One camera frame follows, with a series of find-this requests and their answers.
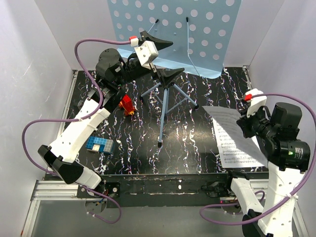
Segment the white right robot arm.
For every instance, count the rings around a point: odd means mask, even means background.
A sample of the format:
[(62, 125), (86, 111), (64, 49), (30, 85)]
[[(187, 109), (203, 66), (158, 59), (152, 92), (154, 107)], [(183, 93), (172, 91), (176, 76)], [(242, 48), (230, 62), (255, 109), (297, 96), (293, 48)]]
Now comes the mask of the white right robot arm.
[(267, 158), (269, 182), (265, 204), (256, 198), (248, 177), (229, 172), (228, 188), (243, 212), (242, 232), (245, 237), (291, 237), (292, 215), (296, 197), (291, 191), (308, 170), (310, 147), (297, 139), (301, 109), (278, 102), (270, 114), (266, 106), (247, 116), (242, 113), (237, 125), (245, 138), (259, 138), (261, 152)]

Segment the blue music stand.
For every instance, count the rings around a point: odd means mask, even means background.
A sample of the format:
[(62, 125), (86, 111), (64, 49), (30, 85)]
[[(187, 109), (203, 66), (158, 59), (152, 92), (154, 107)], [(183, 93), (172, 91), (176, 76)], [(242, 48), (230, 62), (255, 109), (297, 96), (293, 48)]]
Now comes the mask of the blue music stand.
[(240, 0), (110, 0), (115, 34), (128, 40), (142, 31), (172, 41), (154, 60), (208, 79), (221, 75)]

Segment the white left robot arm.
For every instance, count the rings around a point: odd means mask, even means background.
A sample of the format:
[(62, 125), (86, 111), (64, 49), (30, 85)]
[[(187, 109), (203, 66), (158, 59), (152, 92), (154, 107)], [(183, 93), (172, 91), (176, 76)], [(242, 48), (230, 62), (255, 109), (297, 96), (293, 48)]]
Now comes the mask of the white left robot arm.
[(151, 36), (146, 31), (140, 37), (130, 37), (127, 44), (135, 53), (124, 61), (120, 53), (109, 48), (101, 52), (96, 64), (95, 88), (88, 94), (82, 108), (62, 134), (50, 145), (41, 145), (38, 153), (46, 164), (66, 184), (77, 183), (99, 193), (105, 191), (105, 180), (92, 169), (77, 162), (76, 157), (97, 127), (116, 109), (125, 92), (122, 86), (150, 74), (154, 79), (171, 81), (184, 71), (157, 69), (152, 62), (158, 51), (173, 42)]

